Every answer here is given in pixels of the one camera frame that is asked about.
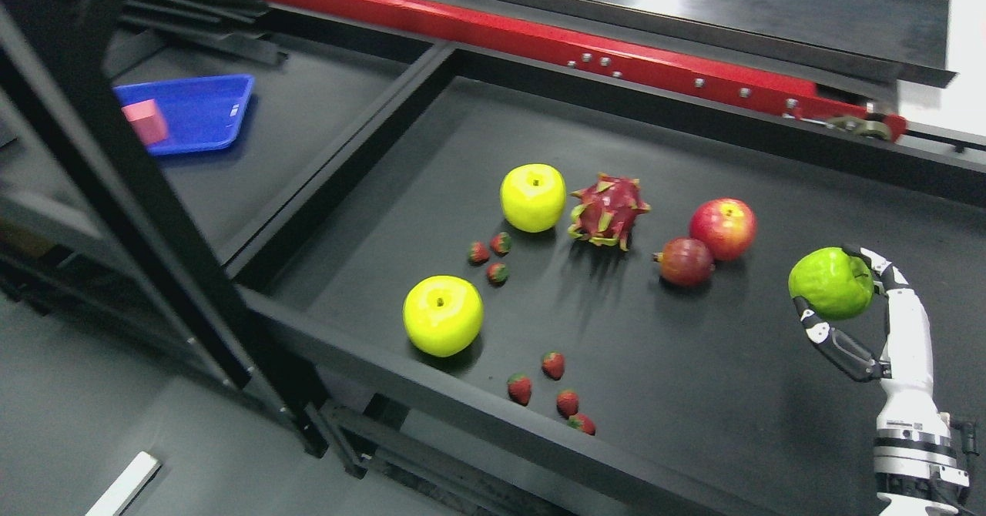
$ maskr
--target blue tray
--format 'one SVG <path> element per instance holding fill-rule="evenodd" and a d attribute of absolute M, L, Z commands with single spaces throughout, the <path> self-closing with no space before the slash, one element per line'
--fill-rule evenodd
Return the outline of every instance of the blue tray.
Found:
<path fill-rule="evenodd" d="M 240 133 L 253 75 L 217 75 L 114 87 L 120 105 L 154 99 L 168 138 L 147 147 L 154 156 L 220 150 Z"/>

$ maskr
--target green apple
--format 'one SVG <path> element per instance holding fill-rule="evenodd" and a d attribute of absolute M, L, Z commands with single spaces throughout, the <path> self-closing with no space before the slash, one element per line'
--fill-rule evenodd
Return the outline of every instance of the green apple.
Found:
<path fill-rule="evenodd" d="M 404 329 L 411 343 L 432 356 L 447 357 L 468 347 L 483 324 L 483 301 L 472 283 L 433 275 L 404 298 Z"/>
<path fill-rule="evenodd" d="M 825 320 L 848 320 L 866 312 L 873 275 L 863 260 L 827 246 L 799 260 L 788 276 L 791 297 L 803 296 Z"/>
<path fill-rule="evenodd" d="M 500 185 L 503 217 L 528 233 L 551 229 L 565 209 L 565 180 L 547 164 L 528 164 L 511 169 Z"/>

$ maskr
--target apple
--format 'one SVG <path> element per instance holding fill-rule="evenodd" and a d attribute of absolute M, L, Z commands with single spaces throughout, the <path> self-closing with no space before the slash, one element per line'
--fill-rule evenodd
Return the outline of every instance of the apple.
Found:
<path fill-rule="evenodd" d="M 869 308 L 873 275 L 863 260 L 847 255 L 837 246 L 827 246 L 791 268 L 788 292 L 791 298 L 806 298 L 825 320 L 848 320 Z"/>
<path fill-rule="evenodd" d="M 528 233 L 551 229 L 565 209 L 565 180 L 547 164 L 528 164 L 511 169 L 500 185 L 503 217 Z"/>
<path fill-rule="evenodd" d="M 483 324 L 483 301 L 472 283 L 433 275 L 404 298 L 404 329 L 411 343 L 441 358 L 468 347 Z"/>
<path fill-rule="evenodd" d="M 688 235 L 704 242 L 716 260 L 735 260 L 753 243 L 756 216 L 742 200 L 709 200 L 691 216 Z"/>

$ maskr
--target robotic hand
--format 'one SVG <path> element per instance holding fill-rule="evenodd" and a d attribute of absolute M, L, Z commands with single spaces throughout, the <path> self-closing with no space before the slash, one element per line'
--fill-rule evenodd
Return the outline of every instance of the robotic hand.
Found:
<path fill-rule="evenodd" d="M 853 380 L 880 379 L 887 404 L 877 415 L 874 470 L 877 498 L 890 502 L 880 516 L 958 514 L 969 474 L 958 469 L 951 445 L 950 415 L 937 411 L 930 324 L 921 300 L 900 270 L 873 250 L 842 246 L 874 274 L 887 298 L 887 343 L 876 358 L 849 334 L 825 322 L 803 297 L 793 298 L 804 333 L 826 358 Z M 975 453 L 974 428 L 961 422 L 964 452 Z"/>

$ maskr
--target red metal beam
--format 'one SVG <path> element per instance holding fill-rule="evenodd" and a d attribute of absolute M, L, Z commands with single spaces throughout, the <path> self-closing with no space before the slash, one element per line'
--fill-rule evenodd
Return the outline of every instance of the red metal beam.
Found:
<path fill-rule="evenodd" d="M 862 106 L 818 97 L 816 84 L 804 79 L 429 0 L 268 1 L 571 66 L 774 116 L 820 120 L 867 116 Z M 893 140 L 907 129 L 906 120 L 897 115 L 887 116 L 884 123 Z"/>

